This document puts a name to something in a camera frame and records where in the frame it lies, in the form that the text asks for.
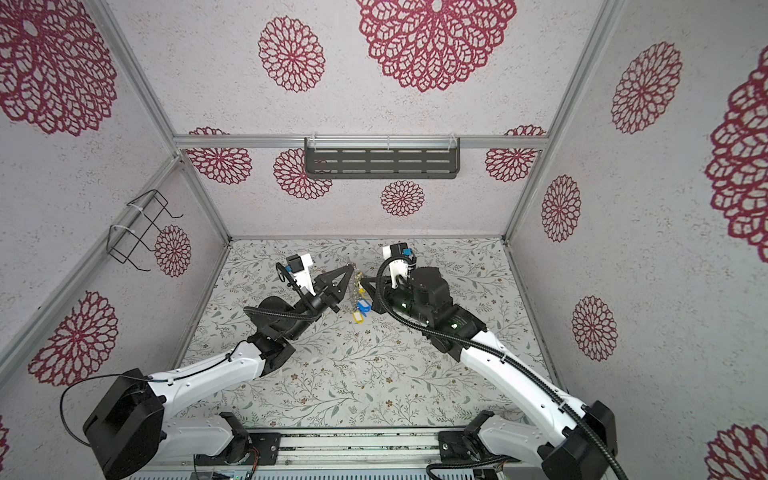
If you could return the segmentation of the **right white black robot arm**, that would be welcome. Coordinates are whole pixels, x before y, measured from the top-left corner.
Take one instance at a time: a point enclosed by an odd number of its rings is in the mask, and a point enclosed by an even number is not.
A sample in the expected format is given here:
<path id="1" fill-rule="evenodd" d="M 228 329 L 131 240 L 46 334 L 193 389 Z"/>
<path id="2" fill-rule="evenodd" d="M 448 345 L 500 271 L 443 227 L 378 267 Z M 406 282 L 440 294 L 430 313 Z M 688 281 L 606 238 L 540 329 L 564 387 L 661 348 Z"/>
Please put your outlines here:
<path id="1" fill-rule="evenodd" d="M 596 401 L 588 405 L 527 366 L 476 315 L 455 303 L 435 267 L 405 276 L 381 268 L 361 281 L 373 309 L 420 332 L 439 352 L 476 372 L 500 390 L 527 417 L 509 421 L 481 411 L 460 434 L 449 437 L 448 453 L 426 471 L 535 467 L 548 479 L 601 479 L 607 472 L 624 479 L 617 460 L 616 419 Z"/>

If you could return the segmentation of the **blue key tag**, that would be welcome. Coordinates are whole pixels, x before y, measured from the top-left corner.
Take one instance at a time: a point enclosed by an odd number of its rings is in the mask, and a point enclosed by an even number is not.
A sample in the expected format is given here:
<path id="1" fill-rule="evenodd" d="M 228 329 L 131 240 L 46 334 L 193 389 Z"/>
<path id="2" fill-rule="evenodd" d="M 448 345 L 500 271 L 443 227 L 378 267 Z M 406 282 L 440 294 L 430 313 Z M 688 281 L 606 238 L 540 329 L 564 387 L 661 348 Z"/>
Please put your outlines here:
<path id="1" fill-rule="evenodd" d="M 368 312 L 370 312 L 372 310 L 371 304 L 367 300 L 364 300 L 364 299 L 361 299 L 361 300 L 359 300 L 357 302 L 357 307 L 358 307 L 358 310 L 363 315 L 367 314 Z"/>

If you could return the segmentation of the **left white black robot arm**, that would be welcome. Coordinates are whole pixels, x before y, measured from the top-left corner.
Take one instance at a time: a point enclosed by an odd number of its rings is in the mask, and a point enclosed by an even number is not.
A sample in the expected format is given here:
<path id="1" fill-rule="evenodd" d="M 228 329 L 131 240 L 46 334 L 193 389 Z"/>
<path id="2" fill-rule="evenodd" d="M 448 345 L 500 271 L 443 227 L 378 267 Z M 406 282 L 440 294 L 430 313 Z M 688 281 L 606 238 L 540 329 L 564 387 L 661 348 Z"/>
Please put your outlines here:
<path id="1" fill-rule="evenodd" d="M 172 371 L 116 375 L 83 425 L 105 478 L 126 479 L 151 463 L 174 459 L 236 464 L 254 455 L 251 436 L 234 413 L 203 419 L 178 415 L 206 397 L 280 369 L 295 352 L 293 341 L 326 310 L 340 310 L 354 274 L 353 265 L 345 265 L 311 277 L 298 256 L 276 269 L 299 301 L 291 305 L 270 296 L 245 308 L 256 331 L 231 349 Z"/>

